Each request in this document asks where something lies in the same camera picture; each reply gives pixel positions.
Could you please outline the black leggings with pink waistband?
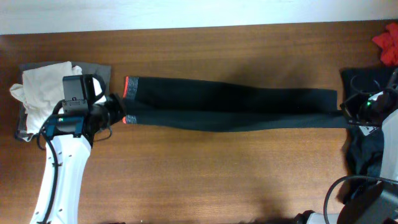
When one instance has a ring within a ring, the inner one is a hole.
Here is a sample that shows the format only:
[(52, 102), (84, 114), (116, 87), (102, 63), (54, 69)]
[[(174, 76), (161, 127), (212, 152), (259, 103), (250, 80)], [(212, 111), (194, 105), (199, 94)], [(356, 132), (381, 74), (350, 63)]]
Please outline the black leggings with pink waistband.
[(125, 124), (209, 132), (348, 127), (335, 90), (127, 77), (123, 100)]

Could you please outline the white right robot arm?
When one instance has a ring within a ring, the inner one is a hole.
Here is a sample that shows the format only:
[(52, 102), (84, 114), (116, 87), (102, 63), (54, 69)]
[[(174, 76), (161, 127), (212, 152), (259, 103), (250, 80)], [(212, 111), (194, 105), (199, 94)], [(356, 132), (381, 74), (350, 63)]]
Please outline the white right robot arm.
[[(323, 212), (299, 213), (294, 223), (397, 223), (397, 86), (379, 92), (358, 93), (340, 104), (347, 123), (380, 129), (384, 148), (379, 176), (344, 176), (326, 193)], [(334, 188), (347, 180), (374, 182), (360, 196), (347, 203), (339, 214), (328, 214), (328, 201)]]

